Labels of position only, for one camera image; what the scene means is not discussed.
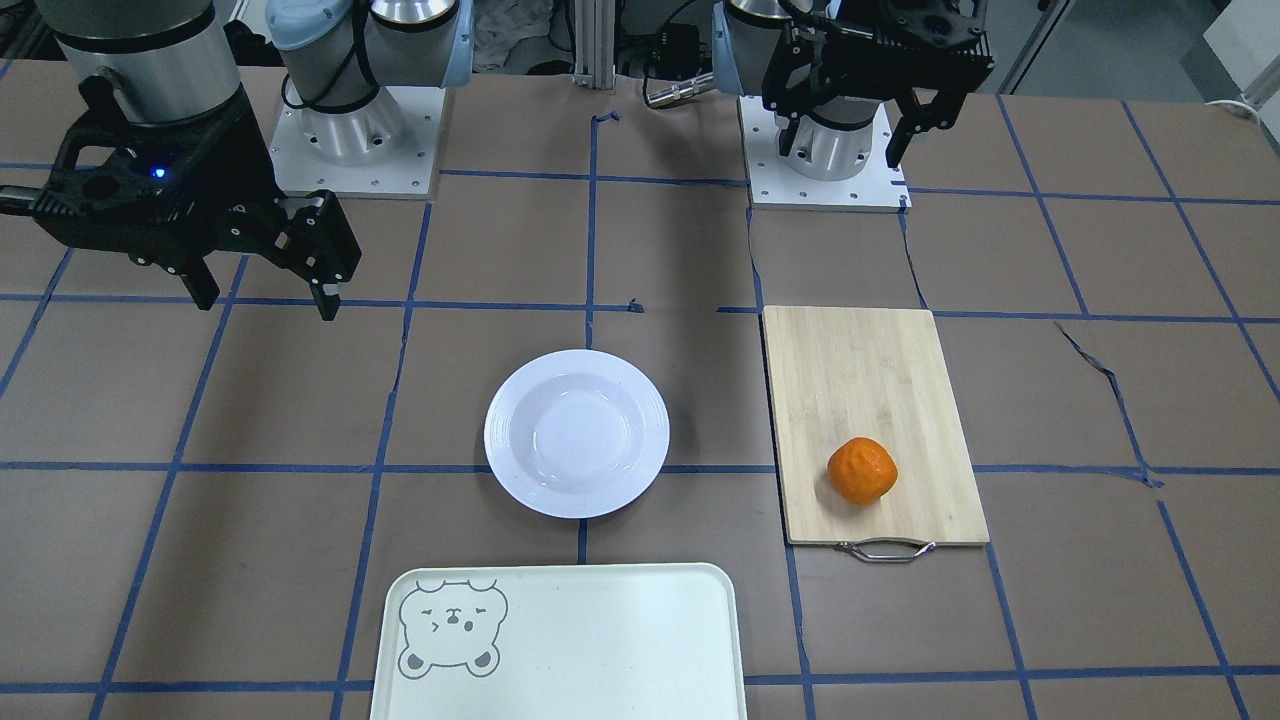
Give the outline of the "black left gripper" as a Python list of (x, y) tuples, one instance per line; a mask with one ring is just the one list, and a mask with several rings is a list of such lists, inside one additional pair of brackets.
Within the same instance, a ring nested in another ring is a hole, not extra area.
[[(900, 168), (910, 142), (955, 127), (963, 99), (995, 69), (983, 1), (782, 1), (783, 26), (762, 81), (781, 122), (778, 154), (812, 161), (831, 100), (893, 101), (884, 151)], [(922, 102), (918, 90), (936, 92)]]

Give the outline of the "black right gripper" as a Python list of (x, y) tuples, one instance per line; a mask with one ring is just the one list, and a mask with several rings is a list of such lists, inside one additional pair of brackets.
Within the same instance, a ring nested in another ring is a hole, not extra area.
[(333, 192), (288, 199), (247, 92), (189, 119), (147, 127), (125, 118), (106, 76), (81, 81), (86, 111), (65, 133), (44, 186), (3, 187), (3, 211), (31, 217), (70, 249), (120, 252), (179, 277), (209, 311), (220, 295), (206, 258), (259, 255), (310, 287), (325, 322), (362, 251)]

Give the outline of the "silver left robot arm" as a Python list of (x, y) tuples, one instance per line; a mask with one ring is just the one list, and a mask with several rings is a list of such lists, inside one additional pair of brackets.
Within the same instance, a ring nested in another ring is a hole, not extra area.
[(864, 168), (886, 102), (899, 122), (884, 161), (899, 168), (995, 69), (983, 1), (718, 1), (714, 28), (717, 88), (760, 99), (778, 155), (814, 181)]

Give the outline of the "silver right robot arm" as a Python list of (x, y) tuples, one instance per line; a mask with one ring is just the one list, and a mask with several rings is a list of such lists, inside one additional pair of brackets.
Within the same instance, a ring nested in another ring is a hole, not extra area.
[(47, 181), (3, 213), (69, 249), (179, 278), (210, 309), (212, 252), (259, 255), (340, 306), (361, 247), (342, 193), (422, 197), (445, 91), (474, 68), (471, 1), (270, 1), (287, 76), (265, 140), (211, 1), (41, 1), (84, 113)]

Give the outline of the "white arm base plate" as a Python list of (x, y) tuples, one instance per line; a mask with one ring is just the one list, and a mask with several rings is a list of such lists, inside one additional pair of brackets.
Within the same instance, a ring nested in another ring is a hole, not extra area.
[(443, 88), (399, 86), (344, 114), (284, 108), (268, 145), (276, 183), (291, 196), (428, 200), (447, 104)]
[(804, 211), (905, 213), (913, 206), (902, 172), (886, 161), (890, 119), (877, 102), (840, 97), (872, 123), (860, 129), (833, 129), (810, 117), (799, 119), (791, 152), (780, 151), (786, 119), (760, 97), (739, 100), (742, 149), (751, 205)]

